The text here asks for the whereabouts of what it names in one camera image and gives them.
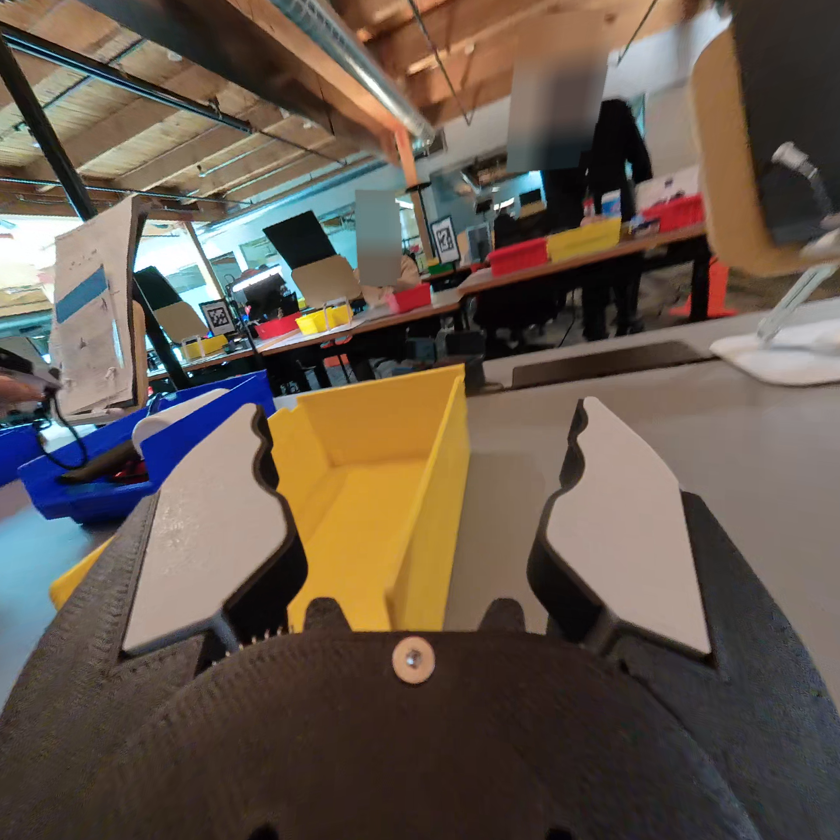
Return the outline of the blue plastic bin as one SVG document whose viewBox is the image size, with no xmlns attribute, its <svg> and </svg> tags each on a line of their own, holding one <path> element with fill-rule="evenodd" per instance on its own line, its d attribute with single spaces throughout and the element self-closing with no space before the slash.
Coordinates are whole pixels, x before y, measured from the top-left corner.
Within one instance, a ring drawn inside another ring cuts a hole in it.
<svg viewBox="0 0 840 840">
<path fill-rule="evenodd" d="M 68 483 L 60 478 L 66 471 L 45 455 L 22 465 L 17 476 L 34 507 L 46 519 L 70 518 L 78 524 L 126 518 L 142 498 L 160 488 L 196 445 L 240 407 L 255 404 L 261 406 L 267 416 L 275 411 L 268 374 L 258 371 L 162 395 L 154 404 L 152 413 L 160 409 L 157 405 L 161 401 L 181 402 L 216 387 L 227 388 L 228 393 L 144 442 L 143 457 L 140 456 L 145 467 L 144 480 L 116 479 L 117 469 L 113 468 L 95 478 Z M 82 440 L 91 459 L 122 445 L 128 445 L 129 455 L 139 456 L 133 447 L 131 434 L 134 426 L 148 413 L 147 407 L 139 409 L 85 436 Z"/>
<path fill-rule="evenodd" d="M 41 455 L 39 432 L 29 424 L 1 428 L 0 485 L 15 482 L 19 468 Z"/>
</svg>

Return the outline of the orange traffic cone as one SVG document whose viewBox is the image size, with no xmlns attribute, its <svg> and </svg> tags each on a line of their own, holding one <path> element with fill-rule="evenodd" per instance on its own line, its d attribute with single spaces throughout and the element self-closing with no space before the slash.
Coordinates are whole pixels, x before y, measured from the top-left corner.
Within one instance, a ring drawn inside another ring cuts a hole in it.
<svg viewBox="0 0 840 840">
<path fill-rule="evenodd" d="M 686 301 L 670 308 L 668 314 L 692 322 L 737 316 L 738 310 L 728 305 L 728 280 L 729 267 L 717 256 L 696 259 Z"/>
</svg>

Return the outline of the black slanted pole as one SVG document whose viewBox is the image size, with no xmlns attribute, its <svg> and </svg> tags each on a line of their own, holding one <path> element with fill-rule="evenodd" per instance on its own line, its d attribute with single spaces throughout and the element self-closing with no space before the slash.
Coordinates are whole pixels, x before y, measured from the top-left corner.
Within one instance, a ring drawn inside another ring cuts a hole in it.
<svg viewBox="0 0 840 840">
<path fill-rule="evenodd" d="M 98 214 L 98 210 L 4 36 L 1 37 L 1 76 L 6 89 L 12 95 L 18 110 L 57 176 L 70 205 L 83 222 L 90 221 Z M 178 363 L 133 271 L 129 273 L 129 278 L 133 300 L 141 306 L 145 318 L 146 332 L 154 351 L 163 363 L 174 388 L 177 391 L 186 389 L 191 384 L 189 377 Z"/>
</svg>

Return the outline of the paper covered board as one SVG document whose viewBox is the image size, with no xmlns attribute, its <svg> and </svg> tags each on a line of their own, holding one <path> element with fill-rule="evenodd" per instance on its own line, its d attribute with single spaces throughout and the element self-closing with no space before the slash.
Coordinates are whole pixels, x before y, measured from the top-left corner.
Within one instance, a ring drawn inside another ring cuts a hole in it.
<svg viewBox="0 0 840 840">
<path fill-rule="evenodd" d="M 74 423 L 102 424 L 146 403 L 146 328 L 133 268 L 149 204 L 132 194 L 55 242 L 49 336 L 57 405 Z"/>
</svg>

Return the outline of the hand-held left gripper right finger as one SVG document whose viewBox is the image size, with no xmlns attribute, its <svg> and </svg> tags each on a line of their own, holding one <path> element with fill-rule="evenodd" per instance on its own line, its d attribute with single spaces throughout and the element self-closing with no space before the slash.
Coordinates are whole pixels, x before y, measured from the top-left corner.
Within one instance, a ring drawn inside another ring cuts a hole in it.
<svg viewBox="0 0 840 840">
<path fill-rule="evenodd" d="M 596 655 L 624 636 L 690 658 L 712 645 L 677 477 L 603 402 L 574 411 L 560 488 L 527 561 L 554 632 Z"/>
</svg>

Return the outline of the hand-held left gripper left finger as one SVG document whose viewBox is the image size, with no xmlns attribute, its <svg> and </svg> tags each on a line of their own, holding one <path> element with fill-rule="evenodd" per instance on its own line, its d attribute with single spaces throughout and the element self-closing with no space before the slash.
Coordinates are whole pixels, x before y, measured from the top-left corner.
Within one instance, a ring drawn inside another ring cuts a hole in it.
<svg viewBox="0 0 840 840">
<path fill-rule="evenodd" d="M 271 449 L 263 408 L 237 408 L 126 525 L 123 657 L 196 637 L 226 656 L 289 632 L 308 560 Z"/>
</svg>

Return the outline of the small marker board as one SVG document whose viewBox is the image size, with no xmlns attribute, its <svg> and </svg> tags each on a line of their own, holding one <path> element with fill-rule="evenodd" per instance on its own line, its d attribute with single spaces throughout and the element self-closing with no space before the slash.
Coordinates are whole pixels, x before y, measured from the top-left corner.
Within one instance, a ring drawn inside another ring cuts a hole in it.
<svg viewBox="0 0 840 840">
<path fill-rule="evenodd" d="M 238 332 L 238 323 L 226 300 L 205 301 L 198 306 L 212 336 L 227 337 Z"/>
<path fill-rule="evenodd" d="M 441 217 L 433 221 L 429 229 L 438 262 L 442 265 L 459 262 L 460 251 L 453 217 Z"/>
</svg>

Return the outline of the white rounded object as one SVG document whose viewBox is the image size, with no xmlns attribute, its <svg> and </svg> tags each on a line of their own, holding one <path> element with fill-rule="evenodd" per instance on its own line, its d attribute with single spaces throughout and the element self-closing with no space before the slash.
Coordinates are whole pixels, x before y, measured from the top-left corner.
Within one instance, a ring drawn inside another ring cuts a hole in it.
<svg viewBox="0 0 840 840">
<path fill-rule="evenodd" d="M 143 457 L 143 445 L 152 436 L 180 422 L 185 417 L 205 407 L 228 393 L 227 388 L 216 387 L 191 399 L 181 402 L 161 401 L 157 406 L 160 408 L 154 413 L 148 413 L 133 428 L 131 441 L 136 453 Z"/>
</svg>

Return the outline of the large yellow plastic bin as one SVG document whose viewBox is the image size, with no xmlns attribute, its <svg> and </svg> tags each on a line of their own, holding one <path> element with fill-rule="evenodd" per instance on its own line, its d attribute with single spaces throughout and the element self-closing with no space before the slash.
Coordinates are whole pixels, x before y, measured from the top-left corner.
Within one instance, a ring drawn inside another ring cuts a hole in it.
<svg viewBox="0 0 840 840">
<path fill-rule="evenodd" d="M 288 608 L 330 597 L 361 631 L 443 627 L 469 467 L 465 368 L 300 396 L 268 417 L 279 493 L 308 576 Z"/>
</svg>

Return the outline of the silver ceiling duct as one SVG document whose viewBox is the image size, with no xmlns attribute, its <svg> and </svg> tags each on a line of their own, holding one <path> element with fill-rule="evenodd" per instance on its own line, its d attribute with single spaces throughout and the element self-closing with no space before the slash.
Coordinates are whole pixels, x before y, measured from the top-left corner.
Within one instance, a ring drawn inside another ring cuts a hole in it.
<svg viewBox="0 0 840 840">
<path fill-rule="evenodd" d="M 327 2 L 271 3 L 339 67 L 358 81 L 416 140 L 424 144 L 434 141 L 436 129 L 433 125 L 401 93 L 394 80 L 385 73 L 356 38 L 353 30 Z"/>
</svg>

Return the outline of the black and wood panel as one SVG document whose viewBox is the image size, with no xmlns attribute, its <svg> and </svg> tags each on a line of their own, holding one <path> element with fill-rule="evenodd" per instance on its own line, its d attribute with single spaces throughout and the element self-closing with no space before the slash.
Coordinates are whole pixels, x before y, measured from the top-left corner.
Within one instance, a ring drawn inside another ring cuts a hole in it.
<svg viewBox="0 0 840 840">
<path fill-rule="evenodd" d="M 134 271 L 134 278 L 168 339 L 182 345 L 207 336 L 203 318 L 172 287 L 160 271 L 148 267 Z"/>
<path fill-rule="evenodd" d="M 350 262 L 336 252 L 312 211 L 264 227 L 262 232 L 285 261 L 307 307 L 321 309 L 336 301 L 362 299 Z"/>
</svg>

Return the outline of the black desk lamp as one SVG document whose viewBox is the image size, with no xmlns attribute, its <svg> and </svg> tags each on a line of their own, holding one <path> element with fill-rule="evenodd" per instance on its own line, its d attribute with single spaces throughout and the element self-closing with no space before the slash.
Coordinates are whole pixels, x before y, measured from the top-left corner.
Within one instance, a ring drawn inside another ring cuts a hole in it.
<svg viewBox="0 0 840 840">
<path fill-rule="evenodd" d="M 227 295 L 246 311 L 249 321 L 264 322 L 283 315 L 284 308 L 297 305 L 277 267 L 253 269 L 226 286 Z"/>
</svg>

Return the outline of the white metal stand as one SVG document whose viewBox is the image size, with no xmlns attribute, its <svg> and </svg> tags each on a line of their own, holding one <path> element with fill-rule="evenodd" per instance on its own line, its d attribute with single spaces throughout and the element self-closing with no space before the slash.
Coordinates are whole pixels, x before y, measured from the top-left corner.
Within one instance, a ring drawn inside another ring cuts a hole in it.
<svg viewBox="0 0 840 840">
<path fill-rule="evenodd" d="M 809 266 L 759 323 L 755 332 L 729 336 L 712 343 L 709 352 L 753 379 L 770 385 L 805 387 L 839 382 L 838 319 L 789 327 L 798 308 L 826 280 L 838 272 L 838 211 L 820 171 L 793 142 L 782 143 L 771 161 L 807 180 L 822 213 L 823 235 L 800 251 Z"/>
</svg>

